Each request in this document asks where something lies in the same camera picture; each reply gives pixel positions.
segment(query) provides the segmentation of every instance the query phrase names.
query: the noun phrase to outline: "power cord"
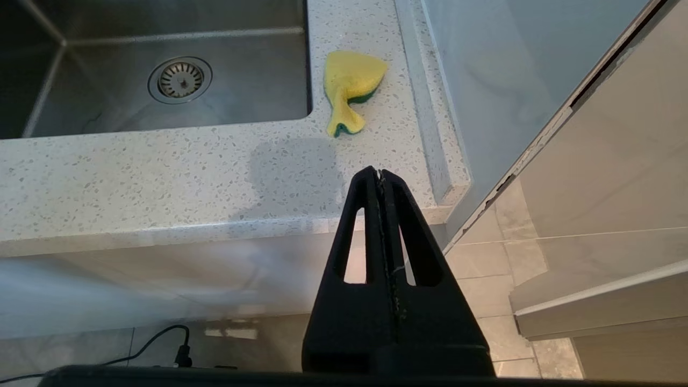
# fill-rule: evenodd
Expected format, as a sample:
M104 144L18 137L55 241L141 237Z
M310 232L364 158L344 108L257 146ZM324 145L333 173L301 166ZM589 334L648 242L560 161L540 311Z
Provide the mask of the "power cord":
M154 342L156 341L160 336L164 335L165 333L172 331L173 329L184 329L184 343L179 346L179 349L177 350L177 356L175 357L175 367L191 367L193 364L193 361L189 357L189 328L186 325L181 325L181 324L175 324L168 326L167 328L163 329L162 331L156 333L153 337L151 337L150 340L146 344L143 344L143 347L141 347L140 350L138 350L137 353L123 357L121 359L115 359L111 360L109 362L105 362L102 364L99 364L100 366L110 366L112 364L117 364L121 362L126 362L127 360L133 360L139 356ZM22 375L22 376L16 376L16 377L11 377L9 379L3 379L0 380L0 384L4 383L9 383L11 381L17 381L17 380L24 380L24 379L30 379L33 377L42 377L44 376L45 373L34 373L34 374L29 374L29 375Z

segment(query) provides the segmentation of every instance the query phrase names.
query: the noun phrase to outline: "cable plug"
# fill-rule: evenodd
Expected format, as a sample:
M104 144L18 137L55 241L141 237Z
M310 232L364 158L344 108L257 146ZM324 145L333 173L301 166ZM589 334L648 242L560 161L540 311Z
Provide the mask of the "cable plug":
M174 358L174 366L179 368L191 367L193 361L189 357L191 347L188 345L180 345L177 350L177 356Z

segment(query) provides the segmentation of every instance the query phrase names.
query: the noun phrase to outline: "gray floor tile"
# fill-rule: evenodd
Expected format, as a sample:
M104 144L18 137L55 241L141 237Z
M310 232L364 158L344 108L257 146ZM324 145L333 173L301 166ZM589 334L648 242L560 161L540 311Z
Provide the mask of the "gray floor tile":
M509 274L509 262L500 242L455 244L447 253L447 264L454 278Z
M520 178L512 181L495 201L495 217L505 240L537 238Z
M466 234L458 240L458 244L497 242L500 240L504 240L504 237L499 229L495 206L490 206Z
M533 342L542 377L548 379L582 379L583 373L571 339Z
M512 316L485 317L477 323L487 339L494 362L534 356L530 342L518 334Z
M476 318L512 314L509 293L514 285L510 275L470 278L458 282Z
M545 256L537 240L505 242L504 248L514 276L515 286L519 286L547 271Z
M535 359L509 360L495 362L493 365L498 377L540 377L540 370Z

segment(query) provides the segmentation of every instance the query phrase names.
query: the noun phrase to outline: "tile floor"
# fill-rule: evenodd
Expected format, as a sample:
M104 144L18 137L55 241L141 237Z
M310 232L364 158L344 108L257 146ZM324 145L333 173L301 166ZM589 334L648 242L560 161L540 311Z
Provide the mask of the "tile floor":
M547 271L522 196L515 182L450 250L447 262L490 344L498 376L580 378L569 339L530 343L518 334L514 323L509 293L514 286ZM301 340L308 318L291 315L185 323L191 330L191 357L194 365L201 367L300 371ZM128 356L165 326L0 340L0 378ZM128 365L170 366L182 340L182 331L171 331ZM38 382L29 379L7 386L35 386Z
M580 379L569 339L530 343L516 329L509 293L548 270L517 178L447 253L502 377Z

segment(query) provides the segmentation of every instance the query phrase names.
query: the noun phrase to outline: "wall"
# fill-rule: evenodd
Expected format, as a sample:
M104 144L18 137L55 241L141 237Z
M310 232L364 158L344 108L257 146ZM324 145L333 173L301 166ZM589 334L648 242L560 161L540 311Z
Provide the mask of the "wall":
M513 318L509 294L514 286L547 271L519 188L517 180L451 247L447 262L483 328L493 361L506 360L495 364L498 375L580 379L568 338L529 343ZM535 373L527 373L529 364Z
M548 272L516 311L688 260L686 17L681 1L519 175Z
M447 243L444 227L431 226ZM0 339L309 313L333 233L0 259ZM365 282L365 234L345 273Z
M585 376L685 383L688 326L574 339Z
M432 0L424 7L473 185L452 236L646 0Z
M688 261L685 262L672 265L670 271L651 272L664 275L660 278L648 275L637 278L638 281L613 282L604 291L589 292L585 297L532 311L515 311L519 332L538 340L655 329L659 322L686 325Z

